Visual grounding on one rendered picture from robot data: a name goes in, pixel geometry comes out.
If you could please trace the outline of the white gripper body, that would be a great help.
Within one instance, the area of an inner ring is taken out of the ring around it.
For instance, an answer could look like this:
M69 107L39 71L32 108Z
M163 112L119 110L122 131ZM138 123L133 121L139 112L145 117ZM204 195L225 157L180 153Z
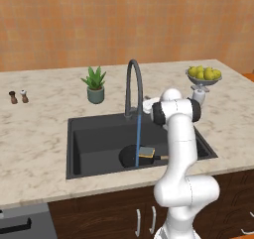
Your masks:
M150 99L146 99L143 101L143 112L145 114L150 114L152 111L152 107L154 103L157 103L160 101L159 97L155 97L155 98L150 98Z

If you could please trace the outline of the blue water stream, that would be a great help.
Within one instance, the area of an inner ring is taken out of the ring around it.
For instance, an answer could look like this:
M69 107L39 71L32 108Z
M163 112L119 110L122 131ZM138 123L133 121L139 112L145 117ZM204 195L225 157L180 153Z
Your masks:
M136 138L136 154L135 154L135 167L139 167L139 150L140 150L140 139L141 139L141 120L142 114L137 116L137 138Z

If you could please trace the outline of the yellow and dark sponge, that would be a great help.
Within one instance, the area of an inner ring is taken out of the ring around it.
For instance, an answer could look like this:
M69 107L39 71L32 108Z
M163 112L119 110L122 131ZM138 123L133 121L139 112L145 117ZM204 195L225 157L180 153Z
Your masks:
M139 157L140 158L147 158L152 159L155 154L155 149L151 147L141 147L139 149Z

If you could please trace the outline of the black pan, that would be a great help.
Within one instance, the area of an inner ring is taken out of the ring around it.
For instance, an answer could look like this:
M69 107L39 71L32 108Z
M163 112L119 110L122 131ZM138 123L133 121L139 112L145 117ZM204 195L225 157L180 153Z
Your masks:
M129 145L120 151L118 159L123 168L135 167L135 154L136 145ZM156 154L152 159L139 157L139 166L152 165L155 161L167 160L168 158L168 156L157 156Z

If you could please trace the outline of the black sink basin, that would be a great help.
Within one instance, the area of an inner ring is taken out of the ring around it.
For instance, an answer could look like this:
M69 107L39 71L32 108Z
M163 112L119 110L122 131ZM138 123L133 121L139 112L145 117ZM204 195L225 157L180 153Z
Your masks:
M123 168L120 151L136 145L137 116L126 119L123 113L71 118L67 122L66 178L77 179L124 171L160 167L168 160L152 165ZM152 147L157 156L168 153L167 131L142 115L141 146Z

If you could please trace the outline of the dark grey curved tap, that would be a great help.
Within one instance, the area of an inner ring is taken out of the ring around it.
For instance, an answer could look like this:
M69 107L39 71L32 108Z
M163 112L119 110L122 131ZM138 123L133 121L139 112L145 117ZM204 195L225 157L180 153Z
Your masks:
M125 95L125 118L131 118L131 70L134 69L137 79L138 87L138 107L137 113L142 114L143 112L143 82L140 67L136 60L131 59L127 66L127 78L126 78L126 95Z

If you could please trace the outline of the green plant in grey-green pot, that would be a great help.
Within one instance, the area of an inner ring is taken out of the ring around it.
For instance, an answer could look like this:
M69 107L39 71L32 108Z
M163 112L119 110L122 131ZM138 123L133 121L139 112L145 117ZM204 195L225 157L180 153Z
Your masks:
M93 104L100 104L104 100L104 76L100 66L96 70L90 66L88 76L81 79L87 85L87 99Z

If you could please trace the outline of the grey footed fruit bowl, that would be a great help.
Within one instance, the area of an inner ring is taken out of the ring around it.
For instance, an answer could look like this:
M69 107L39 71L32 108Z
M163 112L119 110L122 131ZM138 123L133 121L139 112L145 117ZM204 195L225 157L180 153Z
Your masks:
M215 85L217 82L222 80L222 77L214 80L205 80L205 79L197 79L195 77L192 77L189 75L188 72L186 72L186 75L190 82L192 83L192 86L190 87L192 90L203 90L204 92L209 92L208 87Z

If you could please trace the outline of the dark wood cupboard door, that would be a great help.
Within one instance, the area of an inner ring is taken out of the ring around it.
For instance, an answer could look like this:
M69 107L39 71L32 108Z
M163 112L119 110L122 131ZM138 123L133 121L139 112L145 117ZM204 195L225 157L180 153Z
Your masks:
M153 209L156 210L156 222L153 222ZM145 228L144 228L144 238L153 239L154 234L150 232L152 225L155 225L154 232L164 224L167 218L168 209L166 207L161 207L155 200L154 194L150 191L147 196L146 203L146 216L145 216Z
M138 239L138 211L146 204L136 189L49 203L58 239Z

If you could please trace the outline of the brown white-topped salt mill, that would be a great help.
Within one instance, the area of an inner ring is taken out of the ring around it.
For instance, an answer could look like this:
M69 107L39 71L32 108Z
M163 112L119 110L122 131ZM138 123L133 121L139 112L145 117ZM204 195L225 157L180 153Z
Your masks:
M22 89L20 91L20 94L22 96L23 103L28 103L29 102L29 98L27 97L27 91L25 89Z

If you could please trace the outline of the dark wood cupboard run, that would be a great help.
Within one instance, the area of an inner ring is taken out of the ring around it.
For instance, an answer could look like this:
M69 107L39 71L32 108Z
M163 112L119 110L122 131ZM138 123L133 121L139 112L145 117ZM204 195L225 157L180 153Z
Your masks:
M193 227L201 239L231 239L254 233L254 170L214 176L219 199L205 207Z

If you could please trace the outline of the brown pepper mill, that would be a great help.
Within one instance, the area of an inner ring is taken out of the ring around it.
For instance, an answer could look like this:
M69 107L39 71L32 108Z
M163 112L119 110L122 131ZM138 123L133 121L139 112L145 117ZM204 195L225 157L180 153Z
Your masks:
M11 97L11 103L12 103L12 104L17 104L17 103L18 103L18 100L17 100L17 98L16 98L16 92L13 91L13 90L11 90L11 91L9 91L9 95L10 95L10 97Z

